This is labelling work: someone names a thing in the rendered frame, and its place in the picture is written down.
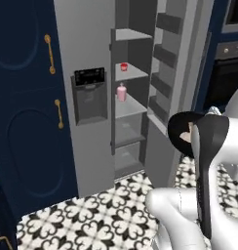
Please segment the grey fridge body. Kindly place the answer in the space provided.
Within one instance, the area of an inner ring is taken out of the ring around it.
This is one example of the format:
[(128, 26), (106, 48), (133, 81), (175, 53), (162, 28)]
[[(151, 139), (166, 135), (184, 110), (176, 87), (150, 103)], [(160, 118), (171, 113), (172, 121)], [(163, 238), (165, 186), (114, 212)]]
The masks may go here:
[[(143, 169), (158, 0), (115, 0), (111, 30), (111, 152), (117, 179)], [(127, 71), (120, 64), (127, 63)], [(124, 102), (117, 88), (127, 88)]]

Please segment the grey fridge door with shelves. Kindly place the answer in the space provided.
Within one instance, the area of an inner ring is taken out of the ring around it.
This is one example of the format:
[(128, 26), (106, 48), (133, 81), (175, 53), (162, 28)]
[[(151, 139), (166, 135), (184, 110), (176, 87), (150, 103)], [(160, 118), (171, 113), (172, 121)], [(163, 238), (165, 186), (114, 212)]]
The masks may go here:
[(168, 121), (193, 108), (214, 2), (158, 1), (144, 164), (146, 175), (157, 188), (175, 183), (180, 152), (168, 138)]

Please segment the grey fridge door with dispenser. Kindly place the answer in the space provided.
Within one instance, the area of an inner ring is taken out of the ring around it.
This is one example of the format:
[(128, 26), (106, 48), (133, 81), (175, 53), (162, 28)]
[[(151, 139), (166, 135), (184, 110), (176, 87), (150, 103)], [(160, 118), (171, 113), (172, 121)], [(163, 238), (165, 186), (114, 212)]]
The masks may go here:
[[(110, 31), (115, 0), (54, 0), (78, 195), (114, 187), (111, 153)], [(102, 67), (105, 82), (74, 91), (74, 72)]]

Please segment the pink bottle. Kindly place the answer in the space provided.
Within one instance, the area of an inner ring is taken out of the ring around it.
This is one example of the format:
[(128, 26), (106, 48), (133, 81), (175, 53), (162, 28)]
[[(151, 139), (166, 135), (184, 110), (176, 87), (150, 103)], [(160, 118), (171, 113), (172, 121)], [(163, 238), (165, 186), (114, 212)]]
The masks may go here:
[(117, 98), (120, 102), (124, 102), (127, 97), (127, 88), (124, 86), (123, 83), (117, 88)]

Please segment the navy cupboard door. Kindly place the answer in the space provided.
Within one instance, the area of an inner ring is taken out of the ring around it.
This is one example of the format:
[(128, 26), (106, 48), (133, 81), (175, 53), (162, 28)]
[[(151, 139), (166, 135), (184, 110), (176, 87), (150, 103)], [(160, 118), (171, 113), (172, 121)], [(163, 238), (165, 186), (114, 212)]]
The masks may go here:
[[(45, 34), (51, 36), (51, 74)], [(0, 0), (0, 96), (63, 86), (54, 0)]]
[(0, 183), (17, 219), (78, 194), (63, 89), (0, 97)]

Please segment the navy oven cabinet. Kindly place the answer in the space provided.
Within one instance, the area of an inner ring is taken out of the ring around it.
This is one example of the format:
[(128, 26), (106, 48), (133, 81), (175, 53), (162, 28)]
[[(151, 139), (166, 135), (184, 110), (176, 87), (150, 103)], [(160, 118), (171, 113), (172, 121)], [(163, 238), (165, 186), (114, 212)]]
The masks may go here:
[(203, 105), (209, 88), (218, 44), (238, 41), (238, 32), (223, 33), (221, 31), (227, 4), (228, 0), (215, 0), (214, 2), (191, 108), (197, 112), (206, 112), (209, 109), (204, 109)]

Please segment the navy drawer cabinet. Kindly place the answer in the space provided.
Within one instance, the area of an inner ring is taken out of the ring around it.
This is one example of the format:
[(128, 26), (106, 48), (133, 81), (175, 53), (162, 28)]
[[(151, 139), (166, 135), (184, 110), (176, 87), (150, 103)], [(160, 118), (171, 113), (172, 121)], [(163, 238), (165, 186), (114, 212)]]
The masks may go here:
[[(14, 219), (6, 195), (0, 185), (0, 236), (7, 236), (13, 249), (18, 250), (17, 245), (17, 222)], [(6, 242), (0, 242), (0, 250), (9, 250)]]

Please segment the grey microwave oven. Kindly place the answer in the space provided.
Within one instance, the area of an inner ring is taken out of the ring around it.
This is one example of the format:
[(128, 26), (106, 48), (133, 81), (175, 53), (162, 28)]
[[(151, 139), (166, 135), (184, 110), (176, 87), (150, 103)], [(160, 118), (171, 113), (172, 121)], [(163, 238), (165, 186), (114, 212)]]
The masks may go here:
[(238, 32), (238, 0), (228, 0), (221, 31), (223, 33)]

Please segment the black wall oven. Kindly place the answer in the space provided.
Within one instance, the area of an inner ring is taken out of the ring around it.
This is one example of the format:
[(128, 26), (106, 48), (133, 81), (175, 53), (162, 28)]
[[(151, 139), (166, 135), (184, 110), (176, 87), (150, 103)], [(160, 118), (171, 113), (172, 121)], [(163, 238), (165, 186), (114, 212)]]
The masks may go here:
[(222, 108), (238, 89), (238, 41), (219, 43), (203, 108)]

